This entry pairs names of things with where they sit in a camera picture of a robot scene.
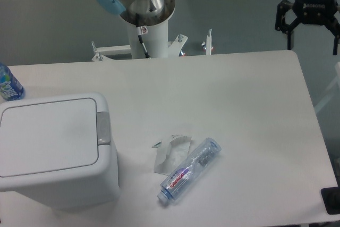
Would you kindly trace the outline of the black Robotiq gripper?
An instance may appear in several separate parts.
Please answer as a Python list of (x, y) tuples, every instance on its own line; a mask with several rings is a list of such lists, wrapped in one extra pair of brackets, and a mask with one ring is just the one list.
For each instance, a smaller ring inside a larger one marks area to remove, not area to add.
[[(286, 23), (286, 14), (293, 10), (297, 16), (290, 24)], [(287, 36), (287, 49), (294, 47), (294, 29), (300, 24), (324, 25), (333, 34), (333, 55), (338, 53), (339, 22), (335, 18), (337, 0), (295, 0), (291, 3), (282, 0), (277, 5), (275, 30)]]

